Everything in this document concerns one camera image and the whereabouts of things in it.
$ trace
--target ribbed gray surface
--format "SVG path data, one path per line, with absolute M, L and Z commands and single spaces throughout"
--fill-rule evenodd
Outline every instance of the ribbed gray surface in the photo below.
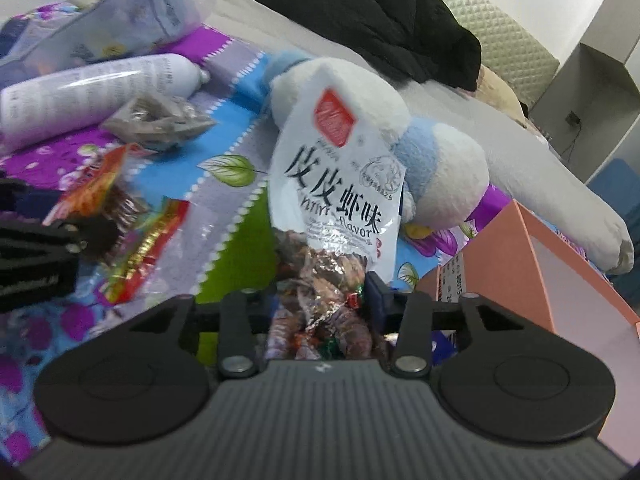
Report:
M 55 440 L 22 466 L 32 480 L 615 480 L 594 440 L 509 449 L 453 422 L 430 388 L 377 362 L 271 362 L 223 383 L 163 439 L 119 449 Z

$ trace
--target white spray can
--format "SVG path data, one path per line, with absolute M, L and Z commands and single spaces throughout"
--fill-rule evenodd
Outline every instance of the white spray can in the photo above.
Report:
M 0 92 L 0 155 L 97 124 L 137 94 L 187 98 L 209 74 L 178 54 L 107 61 L 45 75 Z

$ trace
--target round stamp logo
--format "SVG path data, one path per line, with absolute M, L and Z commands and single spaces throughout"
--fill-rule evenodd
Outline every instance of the round stamp logo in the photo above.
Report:
M 373 187 L 387 200 L 402 187 L 400 163 L 391 155 L 372 158 L 360 171 L 360 183 Z

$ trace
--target pink box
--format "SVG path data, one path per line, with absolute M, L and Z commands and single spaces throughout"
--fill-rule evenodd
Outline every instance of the pink box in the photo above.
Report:
M 629 463 L 640 461 L 640 317 L 525 207 L 505 207 L 417 289 L 443 301 L 477 292 L 599 357 L 616 380 L 600 439 Z

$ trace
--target electrical outlet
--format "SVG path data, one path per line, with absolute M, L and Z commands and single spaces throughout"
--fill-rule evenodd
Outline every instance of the electrical outlet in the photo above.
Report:
M 578 114 L 575 112 L 569 112 L 569 115 L 567 115 L 564 120 L 571 126 L 580 126 L 580 124 L 582 123 L 580 117 L 578 117 Z

